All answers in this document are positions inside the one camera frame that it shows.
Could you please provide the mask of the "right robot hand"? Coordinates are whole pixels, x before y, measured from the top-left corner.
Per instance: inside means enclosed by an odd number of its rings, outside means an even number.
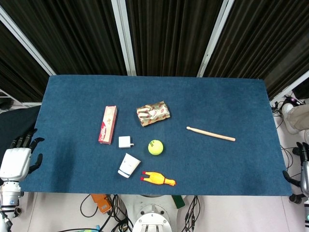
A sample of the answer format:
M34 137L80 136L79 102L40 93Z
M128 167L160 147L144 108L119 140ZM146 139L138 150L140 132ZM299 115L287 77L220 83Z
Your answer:
M300 180L291 178L286 171L282 173L285 180L299 187L305 197L309 197L309 145L305 142L297 142L296 145L294 151L299 155L301 164Z

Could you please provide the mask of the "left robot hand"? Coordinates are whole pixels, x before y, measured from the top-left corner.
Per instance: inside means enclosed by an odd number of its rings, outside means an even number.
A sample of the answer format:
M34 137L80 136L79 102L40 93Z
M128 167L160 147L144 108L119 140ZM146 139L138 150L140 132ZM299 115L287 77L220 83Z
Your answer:
M0 166L0 178L2 181L21 182L29 174L40 168L43 161L42 153L37 156L37 160L33 165L30 164L37 144L44 141L42 137L32 138L36 131L37 129L33 128L16 137L9 148L6 149Z

